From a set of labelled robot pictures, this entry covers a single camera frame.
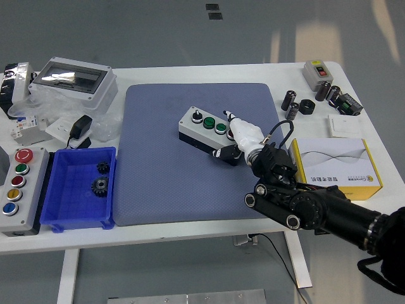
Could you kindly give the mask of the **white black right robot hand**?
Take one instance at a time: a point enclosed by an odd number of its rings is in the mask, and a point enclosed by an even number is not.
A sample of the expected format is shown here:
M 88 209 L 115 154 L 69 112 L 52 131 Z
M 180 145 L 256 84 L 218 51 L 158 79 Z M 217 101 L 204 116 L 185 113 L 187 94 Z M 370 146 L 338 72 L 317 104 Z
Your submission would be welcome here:
M 236 117 L 230 111 L 224 111 L 224 114 L 228 118 L 236 143 L 214 150 L 212 155 L 221 160 L 236 160 L 240 158 L 241 154 L 244 154 L 244 159 L 249 165 L 263 149 L 265 137 L 258 126 Z

